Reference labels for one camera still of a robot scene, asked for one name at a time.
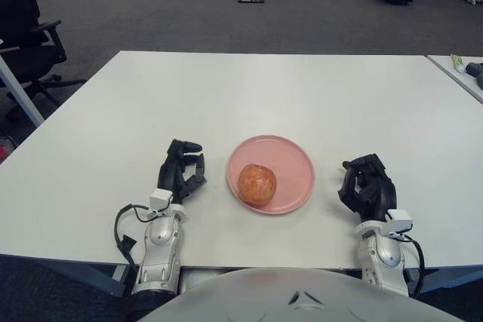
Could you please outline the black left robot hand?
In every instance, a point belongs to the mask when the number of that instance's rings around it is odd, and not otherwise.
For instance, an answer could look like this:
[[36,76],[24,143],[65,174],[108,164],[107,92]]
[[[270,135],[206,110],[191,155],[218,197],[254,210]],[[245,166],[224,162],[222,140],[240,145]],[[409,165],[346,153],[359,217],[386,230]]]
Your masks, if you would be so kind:
[[[195,166],[195,173],[184,179],[183,173],[188,166]],[[202,146],[198,143],[172,140],[159,171],[158,188],[172,192],[173,204],[182,204],[206,182]]]

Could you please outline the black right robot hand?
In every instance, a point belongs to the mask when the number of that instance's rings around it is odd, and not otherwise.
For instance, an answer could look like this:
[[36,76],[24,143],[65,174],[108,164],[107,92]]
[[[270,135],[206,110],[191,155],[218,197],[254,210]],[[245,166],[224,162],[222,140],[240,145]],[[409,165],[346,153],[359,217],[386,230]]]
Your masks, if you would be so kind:
[[344,161],[342,166],[346,174],[338,191],[340,201],[357,213],[361,222],[385,222],[388,210],[397,208],[397,197],[379,157],[366,155]]

